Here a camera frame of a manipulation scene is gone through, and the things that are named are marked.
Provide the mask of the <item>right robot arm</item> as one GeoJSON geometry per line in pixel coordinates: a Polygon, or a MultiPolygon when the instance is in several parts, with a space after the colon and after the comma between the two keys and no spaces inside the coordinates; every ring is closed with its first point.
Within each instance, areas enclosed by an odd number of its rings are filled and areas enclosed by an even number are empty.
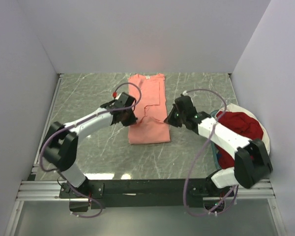
{"type": "Polygon", "coordinates": [[[240,185],[250,189],[273,171],[273,166],[260,139],[251,140],[219,123],[206,112],[198,112],[190,96],[175,99],[164,122],[174,127],[185,126],[199,136],[210,139],[234,160],[234,166],[213,172],[206,178],[205,193],[217,196],[225,187],[240,185]]]}

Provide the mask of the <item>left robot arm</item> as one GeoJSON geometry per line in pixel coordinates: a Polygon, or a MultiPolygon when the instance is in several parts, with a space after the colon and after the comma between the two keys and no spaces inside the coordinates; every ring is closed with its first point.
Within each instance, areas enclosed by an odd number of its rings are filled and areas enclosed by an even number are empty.
{"type": "Polygon", "coordinates": [[[53,164],[54,170],[64,177],[76,197],[89,195],[89,179],[75,163],[78,144],[92,133],[119,122],[125,127],[135,124],[137,118],[133,107],[136,102],[134,97],[123,92],[78,120],[52,123],[40,149],[40,162],[45,159],[53,164]]]}

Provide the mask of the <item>salmon pink t shirt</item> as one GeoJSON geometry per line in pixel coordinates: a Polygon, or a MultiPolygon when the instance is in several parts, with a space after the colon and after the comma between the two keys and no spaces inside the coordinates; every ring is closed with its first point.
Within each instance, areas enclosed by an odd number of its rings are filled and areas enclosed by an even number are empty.
{"type": "Polygon", "coordinates": [[[169,142],[169,126],[164,123],[167,117],[165,75],[135,74],[128,82],[137,85],[142,93],[142,98],[134,110],[136,124],[129,127],[129,143],[139,145],[169,142]]]}

